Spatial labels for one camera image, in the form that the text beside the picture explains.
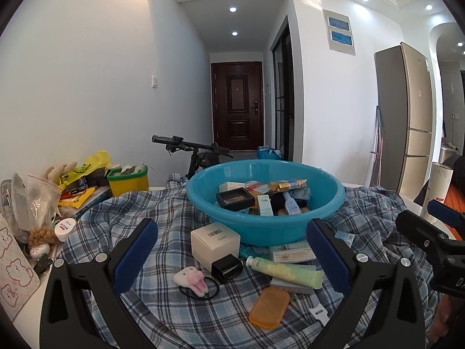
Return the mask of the person right hand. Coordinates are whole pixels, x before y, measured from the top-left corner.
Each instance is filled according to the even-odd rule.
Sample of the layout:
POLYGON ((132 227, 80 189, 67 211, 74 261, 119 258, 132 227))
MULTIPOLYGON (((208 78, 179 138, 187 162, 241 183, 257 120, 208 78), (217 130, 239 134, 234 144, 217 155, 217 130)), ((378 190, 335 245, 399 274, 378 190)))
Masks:
POLYGON ((451 299, 448 295, 443 295, 437 306, 434 322, 431 325, 428 333, 428 340, 430 343, 436 343, 441 337, 446 336, 448 333, 448 321, 454 313, 451 299))

